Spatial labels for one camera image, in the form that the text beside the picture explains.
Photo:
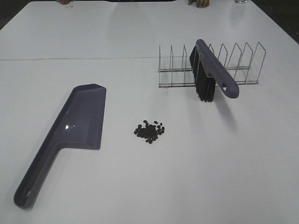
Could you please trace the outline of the person's hand far left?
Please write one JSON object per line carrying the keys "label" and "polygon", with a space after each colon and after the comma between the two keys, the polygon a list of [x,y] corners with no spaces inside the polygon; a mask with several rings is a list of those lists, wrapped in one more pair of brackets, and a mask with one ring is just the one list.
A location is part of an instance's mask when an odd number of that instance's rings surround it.
{"label": "person's hand far left", "polygon": [[69,4],[71,2],[71,0],[56,0],[56,2],[58,2],[62,5],[66,5],[66,4]]}

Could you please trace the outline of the person's hand far right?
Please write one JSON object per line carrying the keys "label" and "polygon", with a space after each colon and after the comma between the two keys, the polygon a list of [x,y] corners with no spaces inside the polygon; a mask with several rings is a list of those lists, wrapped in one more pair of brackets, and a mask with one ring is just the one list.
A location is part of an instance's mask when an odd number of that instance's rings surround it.
{"label": "person's hand far right", "polygon": [[206,8],[209,7],[210,4],[210,0],[188,0],[188,5],[191,5],[194,2],[198,8]]}

